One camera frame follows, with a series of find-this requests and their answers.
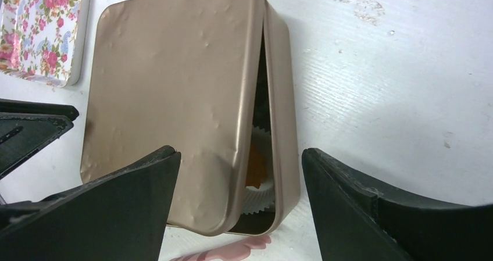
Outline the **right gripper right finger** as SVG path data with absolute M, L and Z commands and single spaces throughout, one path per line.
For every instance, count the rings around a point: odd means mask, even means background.
M 400 189 L 317 148 L 302 169 L 323 260 L 491 260 L 492 206 Z

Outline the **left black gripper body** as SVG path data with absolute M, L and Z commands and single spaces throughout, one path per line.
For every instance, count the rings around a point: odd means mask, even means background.
M 1 99 L 1 178 L 73 128 L 72 105 Z

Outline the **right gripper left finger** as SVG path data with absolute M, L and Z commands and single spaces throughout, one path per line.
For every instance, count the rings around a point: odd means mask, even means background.
M 180 161 L 164 146 L 41 201 L 1 206 L 1 259 L 158 260 Z

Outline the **orange flower cookie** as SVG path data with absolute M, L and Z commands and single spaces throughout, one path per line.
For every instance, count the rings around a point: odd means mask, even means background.
M 266 157 L 254 144 L 251 144 L 245 180 L 246 187 L 254 187 L 259 189 L 261 184 L 266 181 L 268 178 L 266 162 Z

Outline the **pink cat paw tongs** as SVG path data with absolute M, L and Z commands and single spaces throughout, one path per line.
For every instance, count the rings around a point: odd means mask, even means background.
M 271 243 L 269 235 L 244 238 L 207 251 L 180 256 L 172 260 L 193 261 L 193 260 L 244 260 L 251 255 L 252 250 L 264 250 Z

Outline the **brown square cookie box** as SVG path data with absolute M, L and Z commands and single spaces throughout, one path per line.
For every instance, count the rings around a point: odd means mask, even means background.
M 265 1 L 264 5 L 253 124 L 271 135 L 275 201 L 259 213 L 242 212 L 229 230 L 237 235 L 271 233 L 301 196 L 290 32 L 271 4 Z

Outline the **brown box lid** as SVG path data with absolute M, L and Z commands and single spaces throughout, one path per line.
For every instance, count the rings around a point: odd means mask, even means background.
M 264 0 L 126 0 L 96 31 L 81 179 L 170 145 L 181 152 L 168 222 L 236 224 L 245 188 Z

